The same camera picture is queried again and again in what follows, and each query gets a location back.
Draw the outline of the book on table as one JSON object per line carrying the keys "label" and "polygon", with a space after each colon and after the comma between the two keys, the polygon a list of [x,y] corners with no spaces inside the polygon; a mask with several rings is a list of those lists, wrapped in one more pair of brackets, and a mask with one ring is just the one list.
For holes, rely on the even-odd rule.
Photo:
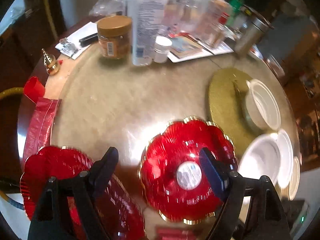
{"label": "book on table", "polygon": [[202,51],[201,45],[194,42],[187,36],[173,36],[169,40],[172,42],[170,52],[179,59],[191,56]]}

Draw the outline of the black remote control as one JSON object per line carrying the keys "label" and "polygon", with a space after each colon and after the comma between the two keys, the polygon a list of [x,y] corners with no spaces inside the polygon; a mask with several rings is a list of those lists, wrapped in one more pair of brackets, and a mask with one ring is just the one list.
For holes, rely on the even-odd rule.
{"label": "black remote control", "polygon": [[80,46],[84,48],[97,41],[98,41],[98,33],[95,33],[95,34],[91,34],[89,36],[81,38],[79,40],[79,43],[80,43]]}

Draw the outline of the red plastic cup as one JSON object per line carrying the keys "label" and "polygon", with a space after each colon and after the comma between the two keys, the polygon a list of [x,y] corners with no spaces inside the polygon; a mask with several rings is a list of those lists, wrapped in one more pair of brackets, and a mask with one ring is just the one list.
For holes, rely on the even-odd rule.
{"label": "red plastic cup", "polygon": [[42,98],[45,94],[45,87],[38,77],[32,76],[24,85],[23,94],[33,103],[37,104],[39,98]]}

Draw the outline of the green plastic bottle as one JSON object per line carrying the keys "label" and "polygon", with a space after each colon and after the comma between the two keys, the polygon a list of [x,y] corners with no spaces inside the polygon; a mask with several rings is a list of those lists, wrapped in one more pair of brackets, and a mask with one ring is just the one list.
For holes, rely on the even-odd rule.
{"label": "green plastic bottle", "polygon": [[234,21],[235,21],[236,16],[239,14],[240,9],[244,4],[244,0],[230,0],[229,4],[230,4],[232,10],[231,10],[229,18],[226,22],[226,26],[231,28]]}

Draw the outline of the red foil package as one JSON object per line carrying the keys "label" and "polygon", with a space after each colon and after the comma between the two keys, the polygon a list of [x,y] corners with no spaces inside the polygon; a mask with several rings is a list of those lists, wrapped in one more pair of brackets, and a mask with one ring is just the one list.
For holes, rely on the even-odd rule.
{"label": "red foil package", "polygon": [[38,99],[26,136],[23,161],[50,145],[52,125],[60,102],[56,99]]}

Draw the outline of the cream ribbed plastic bowl large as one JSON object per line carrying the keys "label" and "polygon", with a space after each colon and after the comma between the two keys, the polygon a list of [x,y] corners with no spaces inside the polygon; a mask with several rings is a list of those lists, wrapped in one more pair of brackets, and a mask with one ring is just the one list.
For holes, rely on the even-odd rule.
{"label": "cream ribbed plastic bowl large", "polygon": [[288,185],[288,199],[294,200],[300,182],[300,162],[297,156],[294,156],[293,159],[293,171],[290,183]]}

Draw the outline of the stainless steel thermos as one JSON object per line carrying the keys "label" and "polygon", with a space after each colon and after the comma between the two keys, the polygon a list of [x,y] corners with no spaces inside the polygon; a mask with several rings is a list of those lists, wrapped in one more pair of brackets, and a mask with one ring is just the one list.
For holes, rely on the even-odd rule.
{"label": "stainless steel thermos", "polygon": [[254,44],[256,44],[269,29],[273,29],[268,20],[264,17],[254,16],[247,26],[245,32],[237,39],[234,52],[238,57],[244,57]]}

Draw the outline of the white foam bowl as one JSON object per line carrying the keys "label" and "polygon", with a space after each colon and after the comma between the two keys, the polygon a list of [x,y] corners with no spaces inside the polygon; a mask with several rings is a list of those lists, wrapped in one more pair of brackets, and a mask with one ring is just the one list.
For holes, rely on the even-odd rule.
{"label": "white foam bowl", "polygon": [[268,176],[276,185],[280,169],[280,152],[276,141],[263,134],[252,141],[242,156],[238,172],[246,178]]}
{"label": "white foam bowl", "polygon": [[277,183],[281,189],[284,189],[289,185],[293,172],[293,147],[290,137],[284,129],[278,131],[276,142],[280,153]]}

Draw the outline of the gold incense burner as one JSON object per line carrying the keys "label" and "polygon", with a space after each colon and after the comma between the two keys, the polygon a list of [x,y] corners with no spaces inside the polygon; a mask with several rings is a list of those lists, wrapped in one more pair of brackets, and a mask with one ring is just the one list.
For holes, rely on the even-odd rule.
{"label": "gold incense burner", "polygon": [[44,49],[42,49],[43,64],[46,68],[48,75],[55,75],[60,70],[60,64],[54,55],[48,54]]}

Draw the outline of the clear plastic bag of jars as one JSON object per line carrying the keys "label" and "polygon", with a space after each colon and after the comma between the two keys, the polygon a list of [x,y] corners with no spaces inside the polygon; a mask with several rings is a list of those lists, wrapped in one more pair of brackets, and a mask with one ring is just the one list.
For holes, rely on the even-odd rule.
{"label": "clear plastic bag of jars", "polygon": [[169,0],[164,7],[160,33],[188,33],[215,48],[225,38],[232,7],[225,0]]}

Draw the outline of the small white pill jar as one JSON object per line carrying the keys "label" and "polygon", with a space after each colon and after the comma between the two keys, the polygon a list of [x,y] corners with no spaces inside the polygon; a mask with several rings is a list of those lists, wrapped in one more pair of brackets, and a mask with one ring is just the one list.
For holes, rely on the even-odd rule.
{"label": "small white pill jar", "polygon": [[157,36],[154,46],[153,61],[155,63],[165,63],[168,59],[168,53],[171,46],[171,39],[164,36]]}

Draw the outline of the white paper sheet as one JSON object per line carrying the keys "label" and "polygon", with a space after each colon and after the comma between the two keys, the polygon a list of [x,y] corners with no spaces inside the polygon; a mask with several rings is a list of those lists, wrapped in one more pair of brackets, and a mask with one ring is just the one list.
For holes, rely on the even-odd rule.
{"label": "white paper sheet", "polygon": [[90,35],[97,34],[97,24],[89,22],[71,35],[63,38],[64,43],[59,42],[55,49],[59,50],[60,53],[76,60],[90,45],[82,46],[80,40]]}

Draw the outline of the red scalloped plate gold rim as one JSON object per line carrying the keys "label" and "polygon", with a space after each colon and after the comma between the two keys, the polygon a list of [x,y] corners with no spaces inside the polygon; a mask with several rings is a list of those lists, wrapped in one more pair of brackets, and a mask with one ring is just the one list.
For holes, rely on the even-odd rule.
{"label": "red scalloped plate gold rim", "polygon": [[220,126],[196,116],[169,122],[146,145],[138,176],[146,202],[166,221],[197,224],[222,205],[200,166],[200,150],[237,170],[232,140]]}

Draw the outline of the gold glitter round mat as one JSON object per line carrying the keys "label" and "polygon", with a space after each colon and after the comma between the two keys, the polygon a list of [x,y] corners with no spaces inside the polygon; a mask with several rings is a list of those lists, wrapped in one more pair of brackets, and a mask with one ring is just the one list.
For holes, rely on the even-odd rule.
{"label": "gold glitter round mat", "polygon": [[234,145],[241,158],[250,143],[263,131],[245,117],[243,107],[248,92],[247,81],[252,77],[236,68],[217,70],[208,87],[208,109],[211,120],[218,124]]}

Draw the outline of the peanut butter jar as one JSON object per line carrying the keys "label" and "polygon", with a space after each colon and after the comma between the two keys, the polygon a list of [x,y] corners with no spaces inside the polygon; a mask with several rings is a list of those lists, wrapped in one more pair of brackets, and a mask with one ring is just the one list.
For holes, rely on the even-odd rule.
{"label": "peanut butter jar", "polygon": [[131,51],[132,20],[123,15],[108,16],[97,22],[101,54],[108,59],[123,59]]}

